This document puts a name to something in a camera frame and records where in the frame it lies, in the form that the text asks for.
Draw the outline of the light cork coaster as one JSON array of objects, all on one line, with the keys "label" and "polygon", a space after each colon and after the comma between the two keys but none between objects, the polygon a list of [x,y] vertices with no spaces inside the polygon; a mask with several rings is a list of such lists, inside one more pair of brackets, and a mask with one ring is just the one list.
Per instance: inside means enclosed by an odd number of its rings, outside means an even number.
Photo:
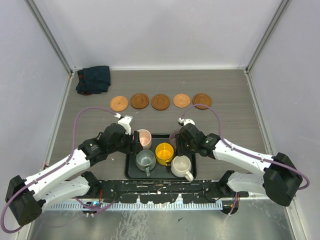
[{"label": "light cork coaster", "polygon": [[129,105],[128,99],[124,96],[115,96],[110,101],[110,108],[115,112],[124,111]]},{"label": "light cork coaster", "polygon": [[191,103],[191,100],[188,95],[179,93],[174,96],[173,103],[178,108],[186,108]]}]

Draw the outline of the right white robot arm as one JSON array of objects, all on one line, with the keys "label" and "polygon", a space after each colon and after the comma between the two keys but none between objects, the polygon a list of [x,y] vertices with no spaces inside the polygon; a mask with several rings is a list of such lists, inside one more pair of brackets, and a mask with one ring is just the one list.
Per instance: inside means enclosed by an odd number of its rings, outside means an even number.
[{"label": "right white robot arm", "polygon": [[247,170],[239,173],[228,170],[219,181],[219,191],[225,197],[235,192],[266,195],[276,204],[288,207],[303,182],[302,174],[284,153],[258,153],[210,133],[205,135],[195,125],[182,126],[177,137],[178,152],[199,154],[225,161]]}]

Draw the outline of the pink ceramic mug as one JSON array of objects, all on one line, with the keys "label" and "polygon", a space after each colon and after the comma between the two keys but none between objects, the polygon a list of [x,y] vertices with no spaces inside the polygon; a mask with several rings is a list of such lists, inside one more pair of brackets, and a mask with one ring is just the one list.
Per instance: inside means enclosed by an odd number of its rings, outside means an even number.
[{"label": "pink ceramic mug", "polygon": [[[149,150],[152,146],[152,135],[151,133],[146,129],[139,129],[139,152],[142,150]],[[138,153],[133,152],[133,145],[132,148],[132,154],[136,156]]]}]

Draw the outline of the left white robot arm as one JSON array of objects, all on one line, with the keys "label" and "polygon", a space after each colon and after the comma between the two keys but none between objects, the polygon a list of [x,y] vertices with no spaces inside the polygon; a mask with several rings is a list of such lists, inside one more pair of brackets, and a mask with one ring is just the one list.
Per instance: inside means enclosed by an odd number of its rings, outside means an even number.
[{"label": "left white robot arm", "polygon": [[138,131],[129,134],[122,125],[113,123],[45,170],[26,178],[13,177],[4,208],[10,209],[19,226],[25,226],[45,209],[66,199],[95,198],[101,193],[102,185],[88,169],[112,153],[137,154],[142,149]]}]

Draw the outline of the purple glass mug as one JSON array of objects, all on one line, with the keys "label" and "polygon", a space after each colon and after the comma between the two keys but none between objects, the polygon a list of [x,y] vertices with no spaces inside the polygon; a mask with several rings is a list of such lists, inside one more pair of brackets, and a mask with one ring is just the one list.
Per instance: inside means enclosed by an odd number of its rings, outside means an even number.
[{"label": "purple glass mug", "polygon": [[176,148],[177,147],[177,141],[176,141],[176,135],[179,134],[179,130],[176,129],[174,131],[172,131],[169,135],[169,143]]}]

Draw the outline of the white ceramic mug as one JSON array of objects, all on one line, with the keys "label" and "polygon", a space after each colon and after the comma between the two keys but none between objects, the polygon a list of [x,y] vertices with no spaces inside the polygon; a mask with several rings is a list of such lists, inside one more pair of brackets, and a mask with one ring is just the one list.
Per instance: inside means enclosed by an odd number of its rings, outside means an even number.
[{"label": "white ceramic mug", "polygon": [[171,161],[171,172],[173,175],[179,178],[185,178],[189,182],[194,180],[194,176],[191,174],[191,168],[191,160],[185,155],[176,156]]}]

